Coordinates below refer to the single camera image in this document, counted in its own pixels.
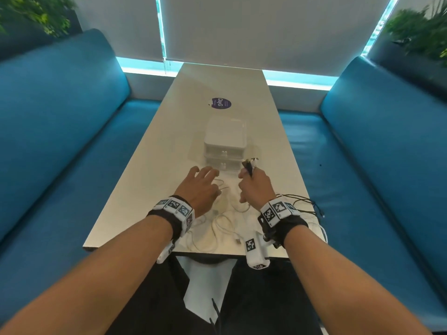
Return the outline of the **person's left hand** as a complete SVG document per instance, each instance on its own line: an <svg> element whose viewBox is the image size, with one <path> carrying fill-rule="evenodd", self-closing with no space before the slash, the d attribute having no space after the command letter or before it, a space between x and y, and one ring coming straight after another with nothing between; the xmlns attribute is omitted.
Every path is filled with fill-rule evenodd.
<svg viewBox="0 0 447 335"><path fill-rule="evenodd" d="M215 200L211 197L211 186L220 171L211 166L199 169L192 167L185 179L180 183L174 195L181 196L195 210L195 217L199 218L210 211Z"/></svg>

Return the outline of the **wide white roller blind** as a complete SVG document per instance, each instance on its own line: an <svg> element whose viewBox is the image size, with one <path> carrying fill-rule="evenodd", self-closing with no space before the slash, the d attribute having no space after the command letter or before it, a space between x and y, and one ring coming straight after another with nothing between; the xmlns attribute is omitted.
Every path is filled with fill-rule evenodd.
<svg viewBox="0 0 447 335"><path fill-rule="evenodd" d="M390 0L160 0L168 60L338 77Z"/></svg>

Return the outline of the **dark planter box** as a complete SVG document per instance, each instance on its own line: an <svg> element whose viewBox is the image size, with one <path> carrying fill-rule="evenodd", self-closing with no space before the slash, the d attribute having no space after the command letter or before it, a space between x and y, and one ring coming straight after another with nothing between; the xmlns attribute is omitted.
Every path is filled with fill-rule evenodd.
<svg viewBox="0 0 447 335"><path fill-rule="evenodd" d="M65 16L70 21L70 28L68 28L67 34L63 34L61 37L48 35L25 20L6 23L4 26L6 33L0 33L0 62L64 40L67 37L81 34L83 30L75 10L66 10Z"/></svg>
<svg viewBox="0 0 447 335"><path fill-rule="evenodd" d="M447 104L447 67L440 62L407 54L388 33L379 35L367 58Z"/></svg>

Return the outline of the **purple round sticker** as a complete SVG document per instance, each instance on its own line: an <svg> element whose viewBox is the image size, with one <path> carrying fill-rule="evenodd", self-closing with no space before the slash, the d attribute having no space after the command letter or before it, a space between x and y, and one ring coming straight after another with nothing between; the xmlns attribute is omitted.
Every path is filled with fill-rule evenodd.
<svg viewBox="0 0 447 335"><path fill-rule="evenodd" d="M232 106L232 102L222 97L215 97L209 100L208 105L211 108L223 110L230 108Z"/></svg>

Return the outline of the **person's left forearm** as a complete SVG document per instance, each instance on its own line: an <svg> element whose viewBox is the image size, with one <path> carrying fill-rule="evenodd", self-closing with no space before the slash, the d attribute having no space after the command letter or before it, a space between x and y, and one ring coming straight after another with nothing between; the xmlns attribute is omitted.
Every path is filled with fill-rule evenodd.
<svg viewBox="0 0 447 335"><path fill-rule="evenodd" d="M167 220L147 216L16 313L0 335L104 335L172 236Z"/></svg>

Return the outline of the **person's right hand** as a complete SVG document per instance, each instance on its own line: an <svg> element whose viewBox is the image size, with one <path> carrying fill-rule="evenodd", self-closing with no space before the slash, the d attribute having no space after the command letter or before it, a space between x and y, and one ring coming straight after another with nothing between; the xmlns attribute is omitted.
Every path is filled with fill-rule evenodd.
<svg viewBox="0 0 447 335"><path fill-rule="evenodd" d="M260 168L254 168L250 180L239 182L241 204L248 203L260 212L261 208L276 198L270 177Z"/></svg>

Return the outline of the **marker wrist band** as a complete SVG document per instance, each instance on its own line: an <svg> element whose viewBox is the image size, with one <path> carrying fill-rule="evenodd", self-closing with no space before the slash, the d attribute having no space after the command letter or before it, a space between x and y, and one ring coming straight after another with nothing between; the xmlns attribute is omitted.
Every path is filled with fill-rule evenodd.
<svg viewBox="0 0 447 335"><path fill-rule="evenodd" d="M271 242L277 249L283 247L288 233L296 226L309 227L300 216L298 209L291 203L277 197L267 202L260 210L257 218L266 242Z"/></svg>
<svg viewBox="0 0 447 335"><path fill-rule="evenodd" d="M176 243L183 237L196 219L195 210L181 196L172 195L160 200L149 212L148 216L156 215L165 219L172 227L171 241Z"/></svg>

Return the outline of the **blue sofa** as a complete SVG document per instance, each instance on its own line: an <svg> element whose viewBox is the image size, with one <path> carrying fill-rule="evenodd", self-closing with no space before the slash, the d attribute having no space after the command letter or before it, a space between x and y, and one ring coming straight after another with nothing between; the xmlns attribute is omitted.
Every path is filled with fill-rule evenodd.
<svg viewBox="0 0 447 335"><path fill-rule="evenodd" d="M320 111L279 114L329 245L447 333L447 104L357 57Z"/></svg>
<svg viewBox="0 0 447 335"><path fill-rule="evenodd" d="M160 102L91 29L0 63L0 326L66 275Z"/></svg>

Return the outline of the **person's right forearm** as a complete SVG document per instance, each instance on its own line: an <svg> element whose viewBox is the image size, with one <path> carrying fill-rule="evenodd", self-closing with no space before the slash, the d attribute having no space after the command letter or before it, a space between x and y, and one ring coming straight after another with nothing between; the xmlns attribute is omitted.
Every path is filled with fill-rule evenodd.
<svg viewBox="0 0 447 335"><path fill-rule="evenodd" d="M383 286L304 225L284 247L329 335L432 335Z"/></svg>

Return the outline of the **green plant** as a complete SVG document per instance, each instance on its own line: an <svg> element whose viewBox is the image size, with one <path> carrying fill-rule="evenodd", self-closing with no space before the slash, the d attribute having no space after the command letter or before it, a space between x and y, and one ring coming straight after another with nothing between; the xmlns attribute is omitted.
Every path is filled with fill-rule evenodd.
<svg viewBox="0 0 447 335"><path fill-rule="evenodd" d="M71 27L68 13L75 8L75 0L0 0L0 34L7 33L7 23L26 22L49 36L62 37Z"/></svg>
<svg viewBox="0 0 447 335"><path fill-rule="evenodd" d="M383 30L405 53L426 57L447 68L447 0L433 0L422 10L401 9Z"/></svg>

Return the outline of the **person's black trousers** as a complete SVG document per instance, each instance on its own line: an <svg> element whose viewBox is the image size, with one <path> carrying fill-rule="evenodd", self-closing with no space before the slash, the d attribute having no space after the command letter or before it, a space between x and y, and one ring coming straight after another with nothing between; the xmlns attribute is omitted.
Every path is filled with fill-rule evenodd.
<svg viewBox="0 0 447 335"><path fill-rule="evenodd" d="M237 260L215 324L186 308L188 285L174 257L154 265L105 335L323 335L288 261L255 270Z"/></svg>

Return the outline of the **white drawer box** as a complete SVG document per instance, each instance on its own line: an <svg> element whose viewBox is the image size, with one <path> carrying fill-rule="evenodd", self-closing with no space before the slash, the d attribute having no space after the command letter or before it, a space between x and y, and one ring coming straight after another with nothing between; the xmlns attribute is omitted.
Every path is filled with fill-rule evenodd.
<svg viewBox="0 0 447 335"><path fill-rule="evenodd" d="M248 146L247 123L241 119L214 116L205 130L204 159L220 171L239 171Z"/></svg>

